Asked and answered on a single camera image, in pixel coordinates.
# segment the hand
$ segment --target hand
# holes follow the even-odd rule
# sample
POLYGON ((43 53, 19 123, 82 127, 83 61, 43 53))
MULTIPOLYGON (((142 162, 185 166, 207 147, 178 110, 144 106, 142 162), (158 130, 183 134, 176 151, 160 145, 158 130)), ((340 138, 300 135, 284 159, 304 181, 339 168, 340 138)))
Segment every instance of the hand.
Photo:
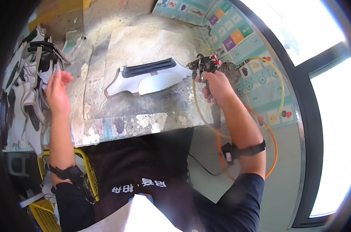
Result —
POLYGON ((70 100, 66 86, 73 80, 69 72, 56 71, 48 81, 46 89, 47 102, 54 118, 69 118, 70 100))
MULTIPOLYGON (((234 98, 236 93, 231 87, 226 75, 223 72, 215 71, 203 72, 203 81, 209 81, 210 93, 217 100, 219 105, 224 105, 229 99, 234 98)), ((205 99, 208 98, 208 90, 206 87, 203 88, 203 94, 205 99)))

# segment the forearm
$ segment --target forearm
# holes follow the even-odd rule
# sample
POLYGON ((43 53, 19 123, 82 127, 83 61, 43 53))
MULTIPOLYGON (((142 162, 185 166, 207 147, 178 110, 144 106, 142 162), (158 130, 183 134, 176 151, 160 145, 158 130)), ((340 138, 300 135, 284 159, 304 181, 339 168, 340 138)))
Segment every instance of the forearm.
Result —
MULTIPOLYGON (((61 170, 75 165, 74 147, 70 136, 70 124, 68 117, 52 116, 50 126, 49 161, 51 166, 61 170)), ((60 180, 52 174, 53 183, 68 182, 60 180)))
MULTIPOLYGON (((239 149, 255 146, 263 141, 262 134, 254 119, 240 101, 238 96, 233 95, 225 101, 221 108, 226 119, 232 143, 239 149)), ((253 156, 239 157, 241 165, 240 173, 256 173, 265 178, 266 151, 253 156)))

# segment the orange hose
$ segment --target orange hose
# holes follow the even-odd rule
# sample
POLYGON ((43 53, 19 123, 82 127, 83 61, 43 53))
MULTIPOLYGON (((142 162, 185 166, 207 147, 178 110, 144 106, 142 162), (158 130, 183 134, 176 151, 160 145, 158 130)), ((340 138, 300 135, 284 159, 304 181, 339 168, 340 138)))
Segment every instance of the orange hose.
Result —
MULTIPOLYGON (((257 118, 259 120, 261 120, 263 122, 263 124, 267 127, 267 123, 265 122, 265 120, 260 116, 258 115, 257 113, 255 113, 254 110, 250 109, 248 106, 244 105, 246 109, 248 109, 250 112, 252 112, 255 116, 257 116, 257 118)), ((275 168, 275 165, 276 165, 276 161, 277 161, 277 143, 276 143, 276 139, 275 139, 275 136, 273 135, 272 133, 272 130, 271 128, 268 128, 268 131, 269 133, 271 134, 272 136, 272 139, 273 139, 273 143, 275 144, 275 160, 273 161, 273 164, 272 164, 272 167, 270 168, 270 170, 267 172, 266 176, 265 176, 265 179, 271 174, 272 170, 275 168)), ((221 161, 221 164, 222 164, 222 167, 224 169, 226 169, 226 165, 224 164, 224 159, 223 159, 223 152, 222 152, 222 145, 221 145, 221 138, 219 136, 219 130, 216 130, 216 134, 217 134, 217 146, 218 146, 218 151, 219 151, 219 159, 221 161)), ((232 180, 232 181, 235 181, 235 178, 233 178, 231 176, 231 174, 228 172, 228 170, 226 170, 226 174, 227 176, 232 180)))

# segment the black t-shirt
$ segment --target black t-shirt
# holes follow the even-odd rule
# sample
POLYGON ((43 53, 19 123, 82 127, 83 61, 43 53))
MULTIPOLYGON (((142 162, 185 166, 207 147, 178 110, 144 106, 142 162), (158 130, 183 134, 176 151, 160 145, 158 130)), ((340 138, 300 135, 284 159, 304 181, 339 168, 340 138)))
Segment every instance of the black t-shirt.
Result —
MULTIPOLYGON (((159 148, 153 147, 144 139, 131 138, 116 141, 114 151, 94 153, 89 160, 95 168, 100 198, 94 206, 86 200, 83 190, 69 183, 57 184, 62 231, 78 231, 93 225, 124 206, 134 194, 149 195, 152 203, 182 231, 258 230, 264 187, 261 176, 239 175, 215 204, 177 174, 182 171, 167 168, 166 158, 157 155, 159 148)), ((162 153, 177 157, 171 151, 162 153)))
MULTIPOLYGON (((205 230, 258 231, 263 187, 261 176, 241 174, 217 204, 194 190, 194 204, 205 230)), ((63 232, 79 231, 95 223, 93 206, 76 186, 57 184, 56 198, 63 232)))

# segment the yellow basket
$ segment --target yellow basket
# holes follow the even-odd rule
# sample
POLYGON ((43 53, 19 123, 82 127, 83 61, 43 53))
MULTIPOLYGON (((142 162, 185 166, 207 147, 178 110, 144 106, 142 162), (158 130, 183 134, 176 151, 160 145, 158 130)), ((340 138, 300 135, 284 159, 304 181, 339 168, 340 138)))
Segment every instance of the yellow basket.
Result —
MULTIPOLYGON (((90 187, 92 189, 92 192, 96 201, 99 201, 97 178, 96 178, 96 174, 94 173, 93 167, 89 163, 88 157, 85 155, 84 151, 77 148, 74 149, 74 153, 80 154, 83 157, 90 187)), ((49 155, 49 151, 44 151, 44 155, 49 155)), ((37 161, 38 161, 40 176, 43 180, 44 175, 47 173, 47 170, 45 170, 44 168, 44 162, 42 157, 38 157, 37 161)), ((38 202, 31 203, 29 207, 36 221, 38 222, 40 228, 44 232, 61 231, 61 227, 60 225, 57 224, 57 219, 53 213, 54 212, 53 204, 51 204, 46 199, 43 199, 38 202)))

